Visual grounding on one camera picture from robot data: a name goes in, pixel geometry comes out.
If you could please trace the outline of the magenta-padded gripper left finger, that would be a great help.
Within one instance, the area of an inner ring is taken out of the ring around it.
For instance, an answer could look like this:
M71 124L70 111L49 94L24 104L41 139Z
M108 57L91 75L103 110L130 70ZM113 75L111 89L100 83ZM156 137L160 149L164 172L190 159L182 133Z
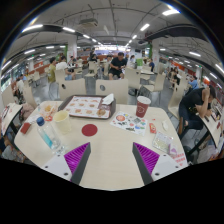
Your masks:
M85 143L65 155L55 155L42 169L79 185L91 153L90 143Z

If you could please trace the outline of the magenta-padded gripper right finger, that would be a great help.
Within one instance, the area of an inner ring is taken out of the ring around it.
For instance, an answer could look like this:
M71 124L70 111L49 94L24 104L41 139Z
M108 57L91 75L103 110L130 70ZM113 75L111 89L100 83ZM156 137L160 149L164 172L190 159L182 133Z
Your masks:
M159 155L138 143L133 143L132 152L145 185L181 169L181 166L168 154Z

